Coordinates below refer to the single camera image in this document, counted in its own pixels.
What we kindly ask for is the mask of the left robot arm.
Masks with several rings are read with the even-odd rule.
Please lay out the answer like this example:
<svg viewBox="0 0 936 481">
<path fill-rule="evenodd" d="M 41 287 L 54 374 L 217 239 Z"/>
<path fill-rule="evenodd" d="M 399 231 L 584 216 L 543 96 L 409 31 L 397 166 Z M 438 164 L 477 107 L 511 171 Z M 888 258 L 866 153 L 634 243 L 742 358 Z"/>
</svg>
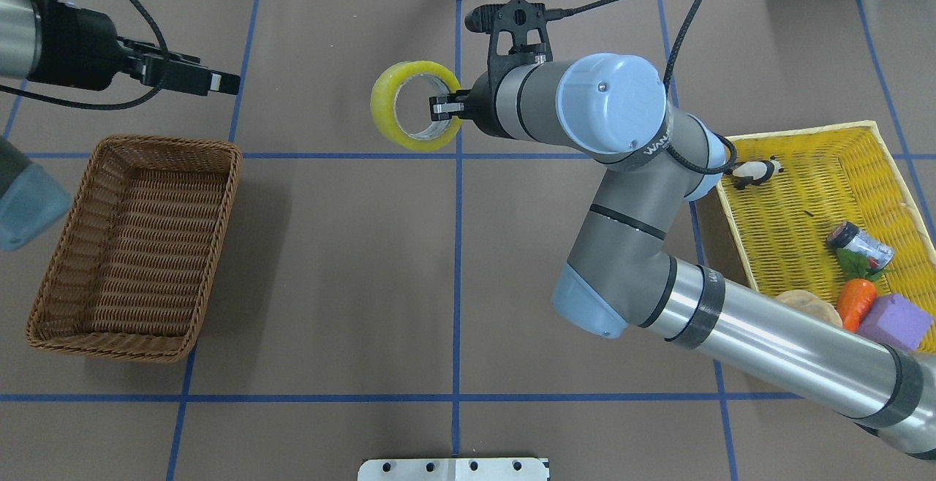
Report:
<svg viewBox="0 0 936 481">
<path fill-rule="evenodd" d="M 204 66 L 201 59 L 117 34 L 102 12 L 59 0 L 2 0 L 2 77 L 4 94 L 57 107 L 97 110 L 96 102 L 77 102 L 27 91 L 28 83 L 103 91 L 125 74 L 148 88 L 180 94 L 234 95 L 241 77 Z M 2 250 L 16 251 L 58 221 L 70 196 L 44 167 L 2 134 Z"/>
</svg>

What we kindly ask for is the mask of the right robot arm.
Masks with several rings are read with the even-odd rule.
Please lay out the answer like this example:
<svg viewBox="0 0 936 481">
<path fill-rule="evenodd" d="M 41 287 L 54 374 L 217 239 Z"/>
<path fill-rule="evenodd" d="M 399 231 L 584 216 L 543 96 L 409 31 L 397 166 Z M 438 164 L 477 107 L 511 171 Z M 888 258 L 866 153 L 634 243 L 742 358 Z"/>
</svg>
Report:
<svg viewBox="0 0 936 481">
<path fill-rule="evenodd" d="M 717 178 L 683 167 L 725 160 L 713 132 L 672 107 L 645 58 L 599 53 L 547 62 L 495 56 L 471 89 L 430 100 L 435 121 L 464 118 L 494 137 L 578 149 L 605 175 L 559 274 L 553 306 L 589 333 L 628 325 L 772 382 L 849 418 L 890 447 L 934 458 L 934 358 L 808 317 L 718 271 L 681 261 L 664 240 L 682 203 Z"/>
</svg>

